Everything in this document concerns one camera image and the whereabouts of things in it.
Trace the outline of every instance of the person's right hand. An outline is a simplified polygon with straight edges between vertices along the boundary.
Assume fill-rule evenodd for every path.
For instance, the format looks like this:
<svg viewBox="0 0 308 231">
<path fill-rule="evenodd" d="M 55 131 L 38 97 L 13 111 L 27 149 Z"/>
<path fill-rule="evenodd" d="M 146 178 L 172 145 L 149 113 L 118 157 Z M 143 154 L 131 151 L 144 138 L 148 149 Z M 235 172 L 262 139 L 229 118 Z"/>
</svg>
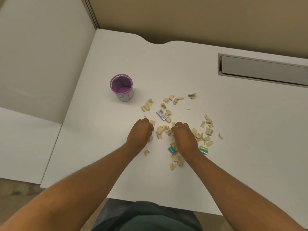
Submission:
<svg viewBox="0 0 308 231">
<path fill-rule="evenodd" d="M 187 123 L 177 122 L 171 130 L 174 132 L 176 147 L 184 158 L 199 151 L 198 143 Z"/>
</svg>

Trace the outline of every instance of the person's right arm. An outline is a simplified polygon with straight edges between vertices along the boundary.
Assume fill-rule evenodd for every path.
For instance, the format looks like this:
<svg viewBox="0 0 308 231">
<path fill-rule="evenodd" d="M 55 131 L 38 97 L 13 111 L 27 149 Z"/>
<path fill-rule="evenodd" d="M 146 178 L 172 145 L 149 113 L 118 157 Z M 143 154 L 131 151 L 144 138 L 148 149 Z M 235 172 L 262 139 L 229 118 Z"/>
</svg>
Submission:
<svg viewBox="0 0 308 231">
<path fill-rule="evenodd" d="M 179 153 L 201 179 L 234 230 L 305 231 L 275 204 L 205 157 L 187 123 L 176 123 L 172 131 Z"/>
</svg>

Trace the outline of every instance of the beige wall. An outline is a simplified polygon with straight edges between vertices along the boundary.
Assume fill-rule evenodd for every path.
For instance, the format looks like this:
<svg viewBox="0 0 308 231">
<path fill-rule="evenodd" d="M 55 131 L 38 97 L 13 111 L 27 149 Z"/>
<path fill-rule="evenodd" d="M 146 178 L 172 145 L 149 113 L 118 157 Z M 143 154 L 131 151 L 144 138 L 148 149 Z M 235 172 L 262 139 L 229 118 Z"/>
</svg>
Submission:
<svg viewBox="0 0 308 231">
<path fill-rule="evenodd" d="M 100 28 L 308 58 L 308 0 L 90 0 Z"/>
<path fill-rule="evenodd" d="M 62 123 L 94 34 L 81 0 L 6 0 L 0 107 Z"/>
</svg>

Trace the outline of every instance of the hand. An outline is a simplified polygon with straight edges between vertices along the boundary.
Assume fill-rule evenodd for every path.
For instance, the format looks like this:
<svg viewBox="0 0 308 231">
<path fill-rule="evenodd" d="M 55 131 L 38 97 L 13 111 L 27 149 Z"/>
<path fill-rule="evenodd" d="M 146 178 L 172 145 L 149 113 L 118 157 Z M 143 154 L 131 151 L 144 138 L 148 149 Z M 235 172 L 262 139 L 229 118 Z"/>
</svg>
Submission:
<svg viewBox="0 0 308 231">
<path fill-rule="evenodd" d="M 139 119 L 129 132 L 126 144 L 139 153 L 149 141 L 153 130 L 154 127 L 147 118 Z"/>
<path fill-rule="evenodd" d="M 174 132 L 176 147 L 185 160 L 195 152 L 200 152 L 195 136 L 187 123 L 177 122 L 171 130 Z"/>
</svg>

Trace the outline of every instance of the gray cable flap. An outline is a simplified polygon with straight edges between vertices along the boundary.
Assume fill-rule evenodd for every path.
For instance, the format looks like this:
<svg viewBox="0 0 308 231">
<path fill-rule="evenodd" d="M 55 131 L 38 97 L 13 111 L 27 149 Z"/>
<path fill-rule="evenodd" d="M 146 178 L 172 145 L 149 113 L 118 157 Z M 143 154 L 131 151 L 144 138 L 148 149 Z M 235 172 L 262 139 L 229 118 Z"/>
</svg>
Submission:
<svg viewBox="0 0 308 231">
<path fill-rule="evenodd" d="M 218 54 L 218 75 L 308 87 L 308 66 Z"/>
</svg>

